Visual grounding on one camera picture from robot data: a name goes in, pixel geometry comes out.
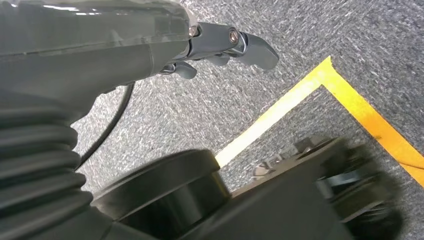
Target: screw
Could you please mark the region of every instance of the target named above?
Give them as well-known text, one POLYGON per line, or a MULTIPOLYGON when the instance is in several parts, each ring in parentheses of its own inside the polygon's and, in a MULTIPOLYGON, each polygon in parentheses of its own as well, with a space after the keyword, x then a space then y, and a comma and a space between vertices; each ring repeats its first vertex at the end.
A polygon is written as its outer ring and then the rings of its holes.
POLYGON ((194 37, 195 35, 196 35, 196 33, 198 32, 198 27, 197 26, 191 26, 189 29, 188 29, 188 35, 190 36, 190 37, 194 37))
POLYGON ((229 31, 229 41, 232 44, 236 44, 239 42, 239 33, 236 30, 232 29, 229 31))

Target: wheel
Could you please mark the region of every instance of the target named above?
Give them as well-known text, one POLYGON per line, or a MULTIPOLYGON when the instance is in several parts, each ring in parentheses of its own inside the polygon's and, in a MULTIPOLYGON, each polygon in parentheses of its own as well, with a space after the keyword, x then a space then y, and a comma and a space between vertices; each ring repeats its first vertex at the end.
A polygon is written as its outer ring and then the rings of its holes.
POLYGON ((208 150, 188 150, 142 166, 103 189, 92 205, 158 239, 174 239, 230 198, 208 150))

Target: floor marking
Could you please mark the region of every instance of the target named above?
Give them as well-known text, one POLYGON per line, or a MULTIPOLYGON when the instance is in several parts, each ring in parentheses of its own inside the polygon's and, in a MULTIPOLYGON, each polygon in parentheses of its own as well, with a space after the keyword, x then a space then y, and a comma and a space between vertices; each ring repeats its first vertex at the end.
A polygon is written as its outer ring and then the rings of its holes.
POLYGON ((336 72, 330 56, 272 105, 252 126, 218 153, 216 159, 219 165, 223 167, 228 164, 321 85, 424 187, 424 156, 336 72))
POLYGON ((313 70, 264 112, 252 126, 230 142, 215 156, 219 165, 223 167, 228 164, 320 85, 321 83, 316 81, 315 72, 313 70))

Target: gray carpet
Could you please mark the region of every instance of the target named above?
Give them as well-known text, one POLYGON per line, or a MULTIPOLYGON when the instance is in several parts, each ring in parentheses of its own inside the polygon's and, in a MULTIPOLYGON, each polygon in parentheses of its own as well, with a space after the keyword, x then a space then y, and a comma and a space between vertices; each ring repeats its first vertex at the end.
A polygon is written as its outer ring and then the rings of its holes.
MULTIPOLYGON (((419 0, 183 0, 200 21, 230 24, 271 43, 274 70, 194 62, 198 76, 139 81, 123 118, 81 168, 97 191, 128 170, 189 148, 219 152, 277 99, 331 55, 335 69, 420 153, 424 153, 424 3, 419 0)), ((74 124, 83 153, 112 118, 123 89, 102 95, 74 124)), ((311 134, 367 143, 402 183, 407 220, 401 239, 424 239, 424 190, 352 116, 319 88, 221 170, 231 190, 250 181, 258 161, 311 134)))

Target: black cable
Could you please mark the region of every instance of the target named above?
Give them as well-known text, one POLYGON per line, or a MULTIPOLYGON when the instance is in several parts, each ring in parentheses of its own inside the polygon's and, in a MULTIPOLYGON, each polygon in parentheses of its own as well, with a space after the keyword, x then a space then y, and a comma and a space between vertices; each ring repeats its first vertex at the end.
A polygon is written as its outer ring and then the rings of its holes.
POLYGON ((109 135, 111 134, 111 132, 114 130, 119 120, 121 119, 122 115, 124 114, 125 109, 127 109, 128 103, 130 102, 130 99, 131 99, 131 95, 133 94, 133 90, 134 90, 134 83, 126 87, 122 100, 119 104, 118 110, 116 111, 112 120, 109 122, 109 124, 107 125, 103 133, 100 135, 100 137, 91 145, 91 147, 84 153, 84 155, 82 155, 81 162, 79 166, 75 168, 75 170, 78 170, 97 151, 97 149, 99 149, 99 147, 103 144, 103 142, 109 137, 109 135))

